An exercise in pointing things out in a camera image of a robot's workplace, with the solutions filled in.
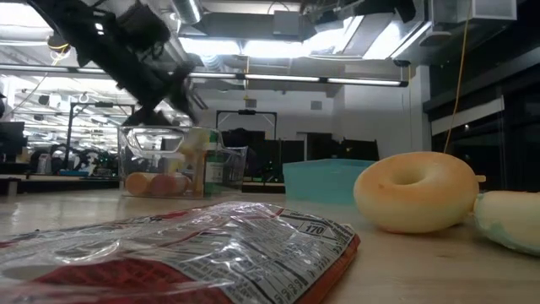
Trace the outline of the white ceiling vent unit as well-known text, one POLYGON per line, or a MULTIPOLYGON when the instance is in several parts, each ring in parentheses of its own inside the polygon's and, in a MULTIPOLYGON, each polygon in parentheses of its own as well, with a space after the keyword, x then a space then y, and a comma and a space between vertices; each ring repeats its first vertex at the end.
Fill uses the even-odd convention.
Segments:
POLYGON ((517 0, 430 0, 435 23, 466 20, 517 20, 517 0))

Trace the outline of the long ceiling light bar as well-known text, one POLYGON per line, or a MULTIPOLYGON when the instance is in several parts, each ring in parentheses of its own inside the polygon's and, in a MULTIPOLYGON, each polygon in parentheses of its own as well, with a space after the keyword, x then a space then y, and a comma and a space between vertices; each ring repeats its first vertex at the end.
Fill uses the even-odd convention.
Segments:
MULTIPOLYGON (((77 74, 79 78, 103 78, 109 79, 110 76, 99 68, 75 68, 75 67, 57 67, 41 65, 18 65, 0 63, 0 73, 5 74, 28 74, 38 75, 41 73, 50 73, 65 77, 67 74, 77 74)), ((407 87, 409 82, 405 80, 386 80, 386 79, 351 79, 351 78, 325 78, 314 76, 293 76, 293 75, 272 75, 257 73, 208 73, 192 72, 190 78, 194 79, 235 79, 235 80, 256 80, 256 81, 280 81, 280 82, 298 82, 298 83, 318 83, 318 84, 344 84, 344 85, 364 85, 364 86, 383 86, 383 87, 407 87)))

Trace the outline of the black background monitors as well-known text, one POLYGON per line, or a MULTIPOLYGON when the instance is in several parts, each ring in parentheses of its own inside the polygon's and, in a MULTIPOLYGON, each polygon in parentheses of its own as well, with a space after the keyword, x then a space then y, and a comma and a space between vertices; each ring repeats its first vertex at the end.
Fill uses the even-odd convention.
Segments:
POLYGON ((340 157, 351 160, 373 160, 380 159, 378 144, 375 140, 352 140, 344 138, 341 142, 340 157))

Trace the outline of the red snack package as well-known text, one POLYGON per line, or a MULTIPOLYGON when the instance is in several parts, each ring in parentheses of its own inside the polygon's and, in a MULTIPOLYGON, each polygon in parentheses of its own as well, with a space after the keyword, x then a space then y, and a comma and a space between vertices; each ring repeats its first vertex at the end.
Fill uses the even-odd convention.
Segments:
POLYGON ((247 202, 34 231, 0 238, 0 304, 318 304, 359 243, 247 202))

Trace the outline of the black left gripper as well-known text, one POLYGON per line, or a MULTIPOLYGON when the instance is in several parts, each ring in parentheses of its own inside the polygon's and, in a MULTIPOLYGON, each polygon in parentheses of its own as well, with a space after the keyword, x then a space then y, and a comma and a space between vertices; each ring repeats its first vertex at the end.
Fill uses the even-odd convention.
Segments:
POLYGON ((96 24, 103 28, 96 31, 97 37, 84 49, 84 55, 142 106, 122 126, 169 126, 165 114, 154 110, 165 98, 170 100, 173 109, 198 123, 188 84, 194 65, 182 62, 169 73, 154 64, 170 39, 170 30, 164 21, 148 7, 130 7, 119 16, 98 8, 93 8, 92 12, 97 18, 96 24))

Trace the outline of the orange-red paint bottle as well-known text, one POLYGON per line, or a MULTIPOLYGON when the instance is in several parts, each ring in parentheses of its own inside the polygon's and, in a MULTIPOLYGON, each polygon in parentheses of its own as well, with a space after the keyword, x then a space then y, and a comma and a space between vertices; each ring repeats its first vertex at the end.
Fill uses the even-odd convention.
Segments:
POLYGON ((157 197, 182 196, 191 186, 191 179, 182 174, 158 174, 149 184, 150 193, 157 197))

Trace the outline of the background workbench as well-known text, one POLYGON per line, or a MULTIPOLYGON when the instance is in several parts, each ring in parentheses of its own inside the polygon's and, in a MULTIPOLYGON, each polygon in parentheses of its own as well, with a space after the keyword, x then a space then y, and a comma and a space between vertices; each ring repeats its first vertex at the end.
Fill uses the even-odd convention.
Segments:
POLYGON ((32 173, 30 163, 0 162, 0 197, 113 188, 119 188, 115 177, 43 175, 32 173))

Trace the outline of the teal plastic tray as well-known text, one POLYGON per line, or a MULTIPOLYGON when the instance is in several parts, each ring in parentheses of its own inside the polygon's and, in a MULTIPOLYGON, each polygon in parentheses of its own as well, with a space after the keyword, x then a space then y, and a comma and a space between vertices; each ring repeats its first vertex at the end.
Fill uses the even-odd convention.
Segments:
POLYGON ((325 159, 283 164, 286 197, 322 204, 354 204, 354 184, 373 160, 325 159))

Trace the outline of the clear plastic container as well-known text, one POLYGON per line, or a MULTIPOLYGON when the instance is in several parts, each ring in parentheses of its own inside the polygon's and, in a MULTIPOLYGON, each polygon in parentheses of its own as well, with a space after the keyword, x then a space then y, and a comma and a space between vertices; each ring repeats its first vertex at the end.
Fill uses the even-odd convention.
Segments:
MULTIPOLYGON (((193 168, 188 165, 185 156, 179 151, 182 141, 191 128, 200 127, 121 127, 118 129, 119 165, 118 172, 121 179, 120 189, 125 196, 142 198, 194 198, 191 186, 182 196, 157 197, 149 193, 143 196, 132 196, 124 188, 124 182, 133 172, 146 172, 154 176, 159 174, 182 174, 192 180, 193 168)), ((221 194, 239 192, 244 179, 248 148, 246 146, 227 147, 224 145, 222 133, 216 129, 206 129, 209 135, 206 150, 210 142, 217 142, 224 157, 223 182, 221 194)), ((221 194, 204 196, 203 169, 203 196, 200 198, 217 197, 221 194)))

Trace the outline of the black overhead gantry frame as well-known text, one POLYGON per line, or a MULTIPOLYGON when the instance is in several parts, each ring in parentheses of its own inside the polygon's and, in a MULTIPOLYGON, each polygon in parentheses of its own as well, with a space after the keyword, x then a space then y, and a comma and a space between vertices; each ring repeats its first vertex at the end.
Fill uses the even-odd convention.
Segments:
POLYGON ((123 103, 115 103, 112 101, 96 101, 96 102, 72 102, 70 104, 70 111, 68 113, 68 125, 67 125, 67 140, 66 140, 66 151, 65 156, 62 163, 62 168, 67 169, 68 168, 68 162, 69 162, 69 155, 70 155, 70 149, 71 149, 71 141, 72 141, 72 131, 73 131, 73 119, 77 117, 81 112, 86 110, 89 106, 93 106, 96 108, 112 108, 112 107, 118 107, 121 110, 124 107, 129 107, 131 109, 131 113, 133 114, 135 112, 135 105, 134 104, 123 104, 123 103))
POLYGON ((225 118, 220 119, 219 116, 222 113, 229 114, 237 114, 239 116, 256 116, 260 115, 265 117, 266 115, 273 116, 273 122, 269 121, 270 124, 273 126, 273 140, 278 140, 278 132, 277 132, 277 124, 278 124, 278 113, 275 111, 256 111, 256 110, 250 110, 250 109, 243 109, 243 110, 217 110, 215 113, 215 128, 219 129, 219 125, 225 121, 225 118))

